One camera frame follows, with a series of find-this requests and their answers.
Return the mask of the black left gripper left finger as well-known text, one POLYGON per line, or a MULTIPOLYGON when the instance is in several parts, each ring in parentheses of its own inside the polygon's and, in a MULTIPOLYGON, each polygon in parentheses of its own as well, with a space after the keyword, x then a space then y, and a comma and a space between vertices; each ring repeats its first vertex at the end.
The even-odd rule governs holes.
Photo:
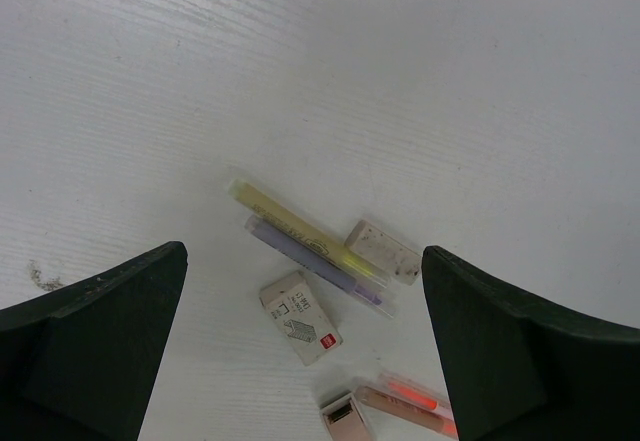
POLYGON ((187 267, 171 241, 2 309, 2 439, 137 439, 187 267))

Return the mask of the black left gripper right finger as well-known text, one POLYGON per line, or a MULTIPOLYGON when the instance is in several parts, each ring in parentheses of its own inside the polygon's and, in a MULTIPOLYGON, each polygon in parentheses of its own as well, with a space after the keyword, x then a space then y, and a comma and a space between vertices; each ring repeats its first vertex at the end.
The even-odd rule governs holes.
POLYGON ((425 248, 426 304, 462 440, 636 440, 639 331, 425 248))

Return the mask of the orange pink slim pen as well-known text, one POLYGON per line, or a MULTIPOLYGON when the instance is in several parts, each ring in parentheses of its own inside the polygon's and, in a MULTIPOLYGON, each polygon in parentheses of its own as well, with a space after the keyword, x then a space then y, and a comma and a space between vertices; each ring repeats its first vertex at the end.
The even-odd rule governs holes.
POLYGON ((363 405, 458 440, 455 423, 445 417, 368 386, 359 386, 355 398, 363 405))

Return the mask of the yellow slim pen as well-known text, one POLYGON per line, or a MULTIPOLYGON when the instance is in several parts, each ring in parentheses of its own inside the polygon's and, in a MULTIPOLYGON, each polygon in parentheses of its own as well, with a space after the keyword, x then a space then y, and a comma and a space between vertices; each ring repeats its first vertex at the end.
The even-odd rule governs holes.
POLYGON ((387 288, 390 277, 322 230, 291 212, 276 200, 242 179, 231 182, 229 194, 254 214, 344 272, 381 288, 387 288))

